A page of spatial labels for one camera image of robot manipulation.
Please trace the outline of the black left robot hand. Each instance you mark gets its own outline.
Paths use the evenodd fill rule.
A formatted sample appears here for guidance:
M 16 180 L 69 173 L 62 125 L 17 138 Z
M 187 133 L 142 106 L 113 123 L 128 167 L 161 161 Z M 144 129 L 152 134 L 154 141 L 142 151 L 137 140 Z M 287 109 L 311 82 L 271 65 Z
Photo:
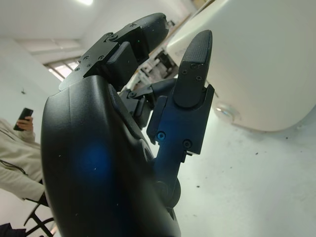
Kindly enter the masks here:
M 179 237 L 174 212 L 186 156 L 200 154 L 214 96 L 212 32 L 195 35 L 178 77 L 132 91 L 167 36 L 163 13 L 103 35 L 45 104 L 43 180 L 64 237 Z

